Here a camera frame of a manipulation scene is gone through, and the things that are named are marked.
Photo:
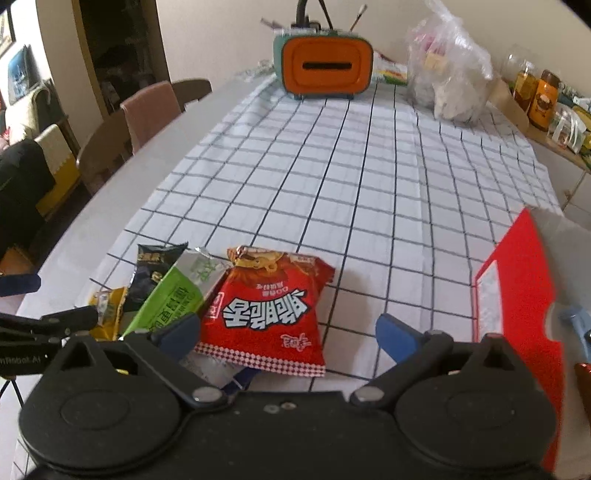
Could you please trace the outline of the orange green tissue box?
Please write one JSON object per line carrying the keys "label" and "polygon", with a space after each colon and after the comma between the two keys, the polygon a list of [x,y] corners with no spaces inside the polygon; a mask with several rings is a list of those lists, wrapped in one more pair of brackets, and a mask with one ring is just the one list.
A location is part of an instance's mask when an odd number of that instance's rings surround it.
{"label": "orange green tissue box", "polygon": [[374,49],[362,37],[339,30],[277,30],[273,67],[288,94],[353,97],[366,91],[373,74]]}

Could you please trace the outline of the amber liquid bottle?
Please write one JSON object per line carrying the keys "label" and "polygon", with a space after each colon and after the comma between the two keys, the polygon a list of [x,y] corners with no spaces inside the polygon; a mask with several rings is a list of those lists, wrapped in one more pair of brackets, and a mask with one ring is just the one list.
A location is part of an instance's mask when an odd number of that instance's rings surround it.
{"label": "amber liquid bottle", "polygon": [[524,61],[516,76],[513,98],[525,113],[530,108],[538,82],[535,65],[528,60]]}

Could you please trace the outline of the yellow snack packet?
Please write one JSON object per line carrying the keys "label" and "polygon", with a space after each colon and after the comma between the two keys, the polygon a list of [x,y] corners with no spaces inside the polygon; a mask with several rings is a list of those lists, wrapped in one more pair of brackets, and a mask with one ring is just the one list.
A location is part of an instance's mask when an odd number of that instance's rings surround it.
{"label": "yellow snack packet", "polygon": [[128,289],[120,287],[113,290],[99,290],[88,302],[97,311],[97,324],[90,335],[97,341],[114,341],[119,337],[123,305]]}

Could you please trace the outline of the dark red snack packet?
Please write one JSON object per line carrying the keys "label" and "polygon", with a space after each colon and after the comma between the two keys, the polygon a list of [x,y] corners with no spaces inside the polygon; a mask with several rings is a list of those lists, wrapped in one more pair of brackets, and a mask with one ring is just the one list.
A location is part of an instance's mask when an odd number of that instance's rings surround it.
{"label": "dark red snack packet", "polygon": [[591,365],[589,363],[577,363],[574,365],[579,395],[583,408],[591,424]]}

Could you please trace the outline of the clear plastic bag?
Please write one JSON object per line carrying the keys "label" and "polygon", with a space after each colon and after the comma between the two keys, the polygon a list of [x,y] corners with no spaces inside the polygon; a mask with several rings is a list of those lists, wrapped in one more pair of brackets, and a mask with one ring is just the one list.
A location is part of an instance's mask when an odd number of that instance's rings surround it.
{"label": "clear plastic bag", "polygon": [[495,78],[491,56],[443,2],[426,5],[430,16],[406,38],[409,94],[438,119],[474,124]]}

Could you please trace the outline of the white side cabinet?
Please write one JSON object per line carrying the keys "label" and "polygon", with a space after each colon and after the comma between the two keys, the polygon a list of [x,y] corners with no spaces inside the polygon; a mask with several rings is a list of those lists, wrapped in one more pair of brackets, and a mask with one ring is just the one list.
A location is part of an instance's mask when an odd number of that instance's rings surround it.
{"label": "white side cabinet", "polygon": [[538,160],[547,167],[551,184],[565,216],[590,229],[590,169],[580,155],[562,149],[545,132],[531,126],[509,86],[496,77],[489,101],[528,139]]}

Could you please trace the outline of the red Korean snack bag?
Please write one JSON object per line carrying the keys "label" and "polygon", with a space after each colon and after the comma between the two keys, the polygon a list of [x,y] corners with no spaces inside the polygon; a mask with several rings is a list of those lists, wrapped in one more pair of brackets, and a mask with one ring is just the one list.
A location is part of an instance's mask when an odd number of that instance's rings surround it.
{"label": "red Korean snack bag", "polygon": [[201,320],[195,351],[270,373],[324,376],[317,304],[335,268],[315,256],[245,245],[226,255],[231,269]]}

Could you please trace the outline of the black sesame snack packet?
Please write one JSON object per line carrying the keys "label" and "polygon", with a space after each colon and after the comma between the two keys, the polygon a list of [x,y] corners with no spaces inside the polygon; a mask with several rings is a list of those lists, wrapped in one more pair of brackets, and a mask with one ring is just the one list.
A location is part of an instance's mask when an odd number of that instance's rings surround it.
{"label": "black sesame snack packet", "polygon": [[138,245],[135,272],[123,304],[124,312],[137,312],[141,308],[187,246],[187,242],[171,246]]}

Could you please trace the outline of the orange thermos bottle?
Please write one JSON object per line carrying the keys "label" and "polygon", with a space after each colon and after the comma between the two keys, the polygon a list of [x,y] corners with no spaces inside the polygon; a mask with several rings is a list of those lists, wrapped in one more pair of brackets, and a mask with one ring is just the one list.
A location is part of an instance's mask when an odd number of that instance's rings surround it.
{"label": "orange thermos bottle", "polygon": [[544,70],[531,102],[528,117],[536,128],[547,132],[554,115],[559,95],[560,79],[550,70]]}

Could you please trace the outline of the green snack packet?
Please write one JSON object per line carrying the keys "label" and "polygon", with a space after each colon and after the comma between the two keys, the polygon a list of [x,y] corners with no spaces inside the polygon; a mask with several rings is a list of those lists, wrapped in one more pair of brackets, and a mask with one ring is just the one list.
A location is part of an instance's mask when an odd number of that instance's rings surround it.
{"label": "green snack packet", "polygon": [[230,263],[200,249],[185,250],[150,293],[122,336],[155,331],[197,313],[228,272]]}

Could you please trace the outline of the white checkered tablecloth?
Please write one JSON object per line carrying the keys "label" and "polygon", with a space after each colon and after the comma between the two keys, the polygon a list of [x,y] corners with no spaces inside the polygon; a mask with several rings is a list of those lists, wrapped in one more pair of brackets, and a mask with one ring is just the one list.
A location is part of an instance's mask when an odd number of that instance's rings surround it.
{"label": "white checkered tablecloth", "polygon": [[[325,375],[259,370],[219,408],[192,408],[120,341],[68,341],[19,418],[26,479],[548,479],[555,415],[520,355],[470,343],[472,276],[549,179],[497,114],[437,121],[404,89],[297,101],[269,78],[208,96],[92,198],[22,312],[85,303],[132,276],[138,245],[318,257]],[[453,351],[388,407],[349,397],[396,362],[388,313]]]}

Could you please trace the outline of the grey white snack packet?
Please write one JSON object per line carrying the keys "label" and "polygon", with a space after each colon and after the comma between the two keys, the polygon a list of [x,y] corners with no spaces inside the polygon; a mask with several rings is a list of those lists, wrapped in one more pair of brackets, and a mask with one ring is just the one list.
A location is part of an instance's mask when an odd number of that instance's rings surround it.
{"label": "grey white snack packet", "polygon": [[231,364],[194,351],[181,359],[180,365],[228,396],[248,389],[259,374],[259,369]]}

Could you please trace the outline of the pink cloth on chair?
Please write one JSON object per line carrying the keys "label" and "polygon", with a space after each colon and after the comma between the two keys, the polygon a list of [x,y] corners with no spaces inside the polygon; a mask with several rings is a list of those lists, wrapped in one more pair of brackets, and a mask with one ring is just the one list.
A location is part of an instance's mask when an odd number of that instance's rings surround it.
{"label": "pink cloth on chair", "polygon": [[169,81],[139,90],[123,101],[120,108],[124,112],[133,154],[181,114]]}

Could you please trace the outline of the red cardboard box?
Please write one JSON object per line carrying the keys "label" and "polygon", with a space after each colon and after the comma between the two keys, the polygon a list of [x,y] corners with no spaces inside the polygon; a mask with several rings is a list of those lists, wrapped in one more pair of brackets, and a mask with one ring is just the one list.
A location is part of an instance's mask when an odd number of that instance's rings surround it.
{"label": "red cardboard box", "polygon": [[574,365],[590,364],[590,232],[564,216],[522,210],[475,276],[473,336],[505,336],[557,418],[545,458],[560,479],[590,476],[590,424]]}

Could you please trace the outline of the left wooden chair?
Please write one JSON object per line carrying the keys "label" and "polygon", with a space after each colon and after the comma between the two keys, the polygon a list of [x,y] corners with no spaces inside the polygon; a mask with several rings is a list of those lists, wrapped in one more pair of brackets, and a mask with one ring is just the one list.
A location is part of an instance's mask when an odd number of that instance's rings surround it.
{"label": "left wooden chair", "polygon": [[[185,105],[211,93],[211,82],[188,79],[172,83],[181,113]],[[91,195],[133,156],[124,112],[119,108],[109,115],[81,147],[76,159],[81,181]]]}

